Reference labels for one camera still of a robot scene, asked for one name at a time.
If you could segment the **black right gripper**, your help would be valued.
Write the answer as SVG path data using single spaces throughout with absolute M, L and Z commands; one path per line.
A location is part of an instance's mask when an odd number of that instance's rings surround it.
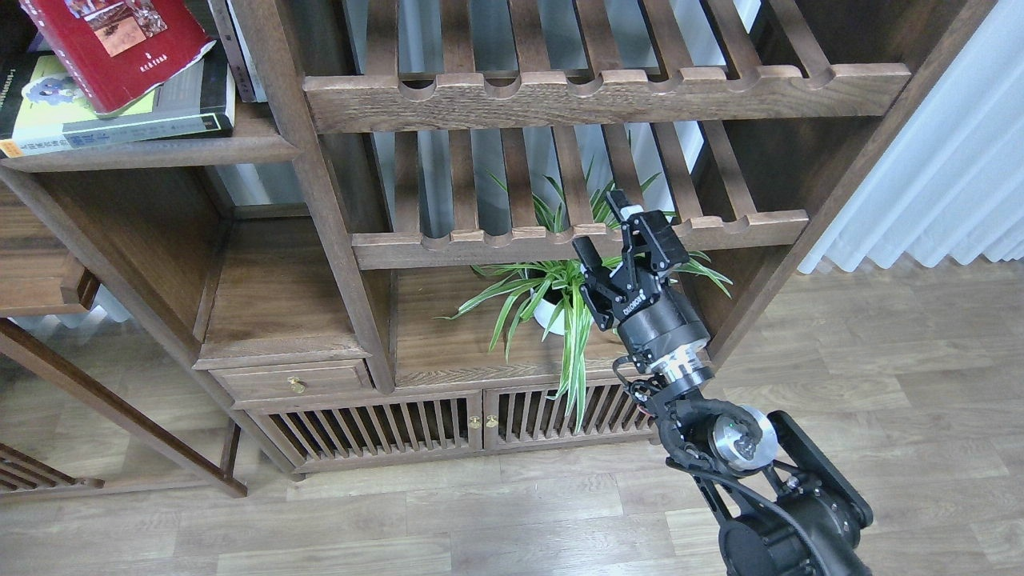
M 641 374 L 709 374 L 698 351 L 710 341 L 701 318 L 670 285 L 689 252 L 660 210 L 629 204 L 618 189 L 605 201 L 622 233 L 621 262 L 604 265 L 589 236 L 573 240 L 584 284 L 579 288 L 600 330 L 617 329 L 626 358 Z

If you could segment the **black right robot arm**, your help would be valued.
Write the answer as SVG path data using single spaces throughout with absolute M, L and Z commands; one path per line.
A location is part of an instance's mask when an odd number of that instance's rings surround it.
M 690 474 L 719 524 L 730 575 L 867 575 L 856 556 L 870 504 L 786 412 L 707 398 L 713 369 L 698 312 L 670 284 L 689 255 L 659 210 L 621 190 L 605 196 L 622 232 L 622 261 L 605 266 L 574 241 L 582 299 L 599 329 L 615 328 L 640 378 L 626 393 L 654 420 L 666 465 Z

